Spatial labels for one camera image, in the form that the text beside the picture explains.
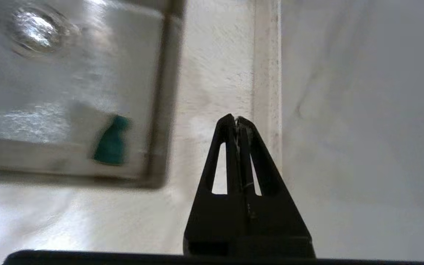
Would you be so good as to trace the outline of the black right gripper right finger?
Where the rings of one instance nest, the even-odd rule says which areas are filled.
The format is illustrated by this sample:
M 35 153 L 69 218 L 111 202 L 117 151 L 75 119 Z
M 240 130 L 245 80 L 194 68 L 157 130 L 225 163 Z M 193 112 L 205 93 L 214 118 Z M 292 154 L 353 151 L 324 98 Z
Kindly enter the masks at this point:
M 256 126 L 243 117 L 238 121 L 246 250 L 257 256 L 315 258 L 311 234 Z

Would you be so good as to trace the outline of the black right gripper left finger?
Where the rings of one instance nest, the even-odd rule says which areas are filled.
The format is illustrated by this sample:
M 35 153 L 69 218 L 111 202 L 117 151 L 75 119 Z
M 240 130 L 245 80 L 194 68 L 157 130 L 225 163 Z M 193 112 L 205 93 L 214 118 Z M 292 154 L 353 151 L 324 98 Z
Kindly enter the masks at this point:
M 246 234 L 245 189 L 251 179 L 249 158 L 242 158 L 237 121 L 226 114 L 217 121 L 190 216 L 184 230 L 184 255 L 227 256 L 237 253 Z M 226 194 L 213 193 L 220 147 L 225 146 Z

